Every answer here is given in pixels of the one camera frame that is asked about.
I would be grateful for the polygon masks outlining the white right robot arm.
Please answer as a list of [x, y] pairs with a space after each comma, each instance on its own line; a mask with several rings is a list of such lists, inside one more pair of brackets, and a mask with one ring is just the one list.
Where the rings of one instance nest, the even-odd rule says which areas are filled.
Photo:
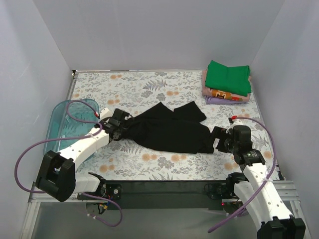
[[232, 217], [247, 210], [259, 239], [302, 239], [306, 225], [284, 204], [270, 179], [271, 172], [267, 170], [264, 157], [253, 148], [250, 128], [236, 124], [229, 129], [216, 126], [211, 136], [212, 140], [219, 140], [217, 150], [231, 153], [241, 168], [240, 173], [230, 174], [226, 179], [226, 194], [243, 203]]

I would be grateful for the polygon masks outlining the black t-shirt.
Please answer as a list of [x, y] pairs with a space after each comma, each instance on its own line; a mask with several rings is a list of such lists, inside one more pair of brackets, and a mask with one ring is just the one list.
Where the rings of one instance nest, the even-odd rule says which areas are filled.
[[214, 152], [211, 132], [201, 123], [206, 119], [195, 102], [174, 110], [158, 103], [128, 119], [123, 138], [157, 151], [211, 154]]

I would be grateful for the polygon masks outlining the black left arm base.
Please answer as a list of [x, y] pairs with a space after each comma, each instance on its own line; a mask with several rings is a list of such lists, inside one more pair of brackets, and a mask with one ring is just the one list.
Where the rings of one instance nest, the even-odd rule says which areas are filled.
[[120, 184], [100, 184], [95, 192], [85, 192], [85, 194], [102, 197], [109, 200], [120, 200], [122, 193], [122, 185]]

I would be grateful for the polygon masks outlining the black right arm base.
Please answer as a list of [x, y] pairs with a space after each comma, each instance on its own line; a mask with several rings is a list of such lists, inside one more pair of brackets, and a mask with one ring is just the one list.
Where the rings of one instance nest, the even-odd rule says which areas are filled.
[[226, 183], [207, 183], [203, 188], [205, 194], [213, 200], [238, 199], [226, 186]]

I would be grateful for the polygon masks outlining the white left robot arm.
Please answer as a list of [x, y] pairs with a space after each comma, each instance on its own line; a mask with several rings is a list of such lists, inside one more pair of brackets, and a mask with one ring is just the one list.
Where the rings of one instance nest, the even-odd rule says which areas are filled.
[[132, 115], [120, 109], [111, 113], [104, 108], [100, 116], [103, 118], [83, 138], [58, 152], [45, 153], [35, 182], [38, 189], [60, 202], [74, 193], [87, 193], [95, 199], [108, 197], [107, 183], [102, 176], [96, 173], [79, 175], [76, 171], [98, 149], [119, 141]]

